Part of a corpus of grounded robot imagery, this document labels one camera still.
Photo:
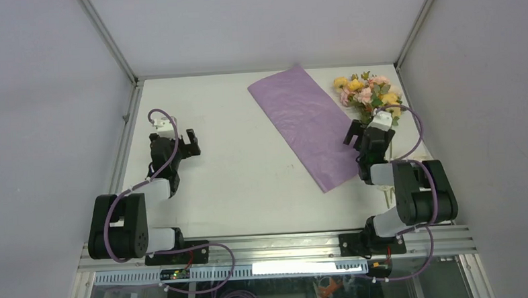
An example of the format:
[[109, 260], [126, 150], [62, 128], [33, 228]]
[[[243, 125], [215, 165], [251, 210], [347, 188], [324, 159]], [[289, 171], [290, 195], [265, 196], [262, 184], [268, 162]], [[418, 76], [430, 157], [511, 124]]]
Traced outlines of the pink purple wrapping paper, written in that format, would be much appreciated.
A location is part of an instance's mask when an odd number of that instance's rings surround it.
[[350, 117], [304, 68], [270, 75], [247, 90], [321, 191], [358, 175], [356, 151], [344, 144]]

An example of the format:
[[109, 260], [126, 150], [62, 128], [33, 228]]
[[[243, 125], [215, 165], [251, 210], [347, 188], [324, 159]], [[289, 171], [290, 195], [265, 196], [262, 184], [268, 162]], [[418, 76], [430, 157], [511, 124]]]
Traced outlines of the white fake flower stem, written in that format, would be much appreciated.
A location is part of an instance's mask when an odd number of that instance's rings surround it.
[[378, 189], [384, 193], [384, 199], [386, 201], [387, 208], [393, 208], [396, 204], [394, 187], [380, 185]]

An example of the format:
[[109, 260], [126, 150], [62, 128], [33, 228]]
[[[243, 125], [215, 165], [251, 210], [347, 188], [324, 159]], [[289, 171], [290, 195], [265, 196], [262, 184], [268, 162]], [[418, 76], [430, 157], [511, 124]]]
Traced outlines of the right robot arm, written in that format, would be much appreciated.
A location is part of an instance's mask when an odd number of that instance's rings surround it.
[[395, 194], [393, 208], [369, 217], [358, 235], [340, 237], [348, 248], [364, 255], [402, 254], [406, 251], [403, 234], [458, 215], [457, 199], [440, 161], [386, 159], [394, 134], [394, 130], [354, 119], [344, 139], [358, 152], [359, 178], [367, 185], [391, 186]]

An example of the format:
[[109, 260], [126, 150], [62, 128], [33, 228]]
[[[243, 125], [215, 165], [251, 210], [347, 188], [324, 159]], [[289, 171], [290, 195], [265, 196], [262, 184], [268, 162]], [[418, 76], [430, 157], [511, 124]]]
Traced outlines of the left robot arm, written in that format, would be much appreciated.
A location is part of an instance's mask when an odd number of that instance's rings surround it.
[[151, 133], [148, 184], [126, 194], [110, 210], [117, 195], [104, 194], [96, 198], [87, 249], [90, 258], [110, 259], [107, 245], [118, 260], [143, 258], [160, 252], [169, 264], [179, 264], [186, 255], [184, 237], [179, 228], [155, 228], [149, 225], [148, 216], [153, 208], [172, 198], [178, 190], [178, 168], [183, 159], [199, 156], [201, 150], [193, 129], [186, 130], [189, 143], [180, 142], [171, 163], [159, 174], [175, 147], [173, 138]]

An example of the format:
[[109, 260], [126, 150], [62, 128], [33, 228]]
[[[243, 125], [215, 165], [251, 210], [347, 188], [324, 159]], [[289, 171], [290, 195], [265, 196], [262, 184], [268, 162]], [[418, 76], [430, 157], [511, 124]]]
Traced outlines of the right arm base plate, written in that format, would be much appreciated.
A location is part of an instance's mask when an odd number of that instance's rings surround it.
[[338, 240], [342, 257], [371, 257], [407, 253], [403, 238], [380, 238], [374, 234], [360, 231], [339, 234]]

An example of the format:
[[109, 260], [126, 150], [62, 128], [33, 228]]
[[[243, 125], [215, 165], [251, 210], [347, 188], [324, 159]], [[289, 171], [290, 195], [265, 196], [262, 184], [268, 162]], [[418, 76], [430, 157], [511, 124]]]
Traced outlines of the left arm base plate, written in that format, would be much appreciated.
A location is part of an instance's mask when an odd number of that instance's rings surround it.
[[145, 266], [183, 266], [192, 264], [207, 264], [209, 261], [209, 247], [200, 248], [182, 253], [155, 252], [144, 259]]

